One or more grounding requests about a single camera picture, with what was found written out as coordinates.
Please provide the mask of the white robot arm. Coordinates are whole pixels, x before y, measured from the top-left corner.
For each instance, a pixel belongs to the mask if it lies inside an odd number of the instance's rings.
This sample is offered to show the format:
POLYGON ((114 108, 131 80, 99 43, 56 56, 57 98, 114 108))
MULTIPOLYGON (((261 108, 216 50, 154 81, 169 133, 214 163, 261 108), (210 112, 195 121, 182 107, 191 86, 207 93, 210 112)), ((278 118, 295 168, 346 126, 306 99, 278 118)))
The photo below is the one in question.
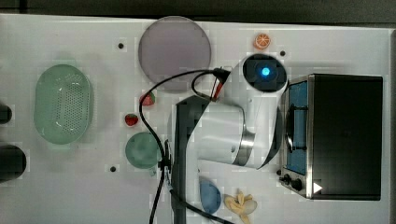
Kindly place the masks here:
POLYGON ((200 161, 260 169, 277 153, 276 116, 288 87, 282 62, 256 53, 225 74, 220 98, 193 95, 172 116, 173 224, 209 224, 203 216, 200 161))

